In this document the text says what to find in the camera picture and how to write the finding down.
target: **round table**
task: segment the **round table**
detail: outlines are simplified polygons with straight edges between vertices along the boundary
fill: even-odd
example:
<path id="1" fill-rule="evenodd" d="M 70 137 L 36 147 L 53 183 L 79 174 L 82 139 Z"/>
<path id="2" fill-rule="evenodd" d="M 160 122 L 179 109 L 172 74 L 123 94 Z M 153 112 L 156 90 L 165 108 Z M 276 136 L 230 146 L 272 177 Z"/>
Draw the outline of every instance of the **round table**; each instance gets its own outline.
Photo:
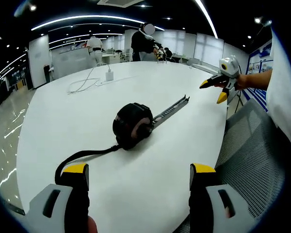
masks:
<path id="1" fill-rule="evenodd" d="M 112 123 L 124 105 L 144 104 L 155 116 L 186 94 L 189 103 L 130 151 L 83 159 L 89 165 L 89 216 L 98 232 L 172 232 L 189 214 L 190 164 L 216 164 L 226 102 L 216 103 L 220 88 L 199 89 L 211 74 L 183 64 L 130 62 L 111 69 L 116 82 L 83 92 L 68 95 L 67 89 L 90 69 L 37 89 L 17 151 L 23 208 L 28 212 L 31 199 L 54 183 L 57 166 L 68 156 L 116 145 Z M 104 80 L 107 70 L 95 68 L 90 78 Z"/>

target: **white cable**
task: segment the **white cable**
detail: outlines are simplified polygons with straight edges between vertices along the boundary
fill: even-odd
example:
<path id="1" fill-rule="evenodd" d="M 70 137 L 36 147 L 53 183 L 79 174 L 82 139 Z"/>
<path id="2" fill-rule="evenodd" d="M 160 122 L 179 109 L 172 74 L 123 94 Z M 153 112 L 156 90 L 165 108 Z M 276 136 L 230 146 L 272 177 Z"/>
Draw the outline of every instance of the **white cable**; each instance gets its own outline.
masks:
<path id="1" fill-rule="evenodd" d="M 89 72 L 89 74 L 87 75 L 86 79 L 83 79 L 83 80 L 79 80 L 79 81 L 73 82 L 73 83 L 71 83 L 71 84 L 69 85 L 69 87 L 68 87 L 68 94 L 73 94 L 73 93 L 77 93 L 77 92 L 85 91 L 85 90 L 87 90 L 88 88 L 94 86 L 94 85 L 98 82 L 98 80 L 100 80 L 100 78 L 89 79 L 89 76 L 90 76 L 91 73 L 93 72 L 94 68 L 96 68 L 96 67 L 97 67 L 98 65 L 100 65 L 100 64 L 101 64 L 101 65 L 107 65 L 107 66 L 109 67 L 109 72 L 111 71 L 110 66 L 109 66 L 107 63 L 103 63 L 103 62 L 99 62 L 99 63 L 97 63 L 97 64 L 92 68 L 92 70 Z M 85 85 L 85 83 L 86 83 L 88 80 L 96 80 L 96 82 L 94 82 L 94 84 L 88 86 L 87 88 L 85 88 L 85 89 L 83 89 L 83 90 L 80 90 L 80 89 Z M 80 83 L 80 82 L 84 82 L 84 83 L 83 83 L 83 84 L 82 84 L 82 85 L 81 85 L 77 90 L 75 90 L 75 91 L 70 91 L 70 86 L 71 86 L 72 84 Z"/>

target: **white shirt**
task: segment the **white shirt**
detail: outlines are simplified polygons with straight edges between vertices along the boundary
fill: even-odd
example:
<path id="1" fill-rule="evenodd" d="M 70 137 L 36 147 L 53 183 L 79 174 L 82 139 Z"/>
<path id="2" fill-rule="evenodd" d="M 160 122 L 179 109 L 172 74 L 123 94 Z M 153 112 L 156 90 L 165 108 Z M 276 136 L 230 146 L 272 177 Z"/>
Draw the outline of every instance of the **white shirt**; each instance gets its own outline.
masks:
<path id="1" fill-rule="evenodd" d="M 274 123 L 291 141 L 291 66 L 274 32 L 271 57 L 274 63 L 266 92 L 267 108 Z"/>
<path id="2" fill-rule="evenodd" d="M 91 47 L 90 51 L 93 51 L 94 48 L 101 48 L 102 42 L 100 39 L 96 38 L 95 36 L 92 36 L 88 41 L 86 46 Z"/>

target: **air conditioner vent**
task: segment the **air conditioner vent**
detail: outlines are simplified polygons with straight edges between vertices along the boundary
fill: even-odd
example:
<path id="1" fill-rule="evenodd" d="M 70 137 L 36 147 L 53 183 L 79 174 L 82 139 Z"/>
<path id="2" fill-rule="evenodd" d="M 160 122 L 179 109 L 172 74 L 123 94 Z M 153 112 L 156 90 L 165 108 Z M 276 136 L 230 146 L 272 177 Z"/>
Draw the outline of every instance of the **air conditioner vent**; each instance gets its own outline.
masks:
<path id="1" fill-rule="evenodd" d="M 126 8 L 144 0 L 100 0 L 97 5 L 117 6 Z"/>

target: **black shirt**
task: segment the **black shirt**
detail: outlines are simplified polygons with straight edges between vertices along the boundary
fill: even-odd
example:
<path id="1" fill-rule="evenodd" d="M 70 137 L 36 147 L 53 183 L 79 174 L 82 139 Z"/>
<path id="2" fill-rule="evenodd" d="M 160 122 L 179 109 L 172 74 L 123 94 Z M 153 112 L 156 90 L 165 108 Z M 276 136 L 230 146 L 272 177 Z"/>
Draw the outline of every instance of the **black shirt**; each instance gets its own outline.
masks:
<path id="1" fill-rule="evenodd" d="M 152 53 L 154 50 L 154 45 L 162 48 L 160 43 L 156 42 L 154 39 L 147 39 L 145 35 L 139 31 L 135 32 L 131 38 L 131 48 L 134 50 L 134 52 Z"/>

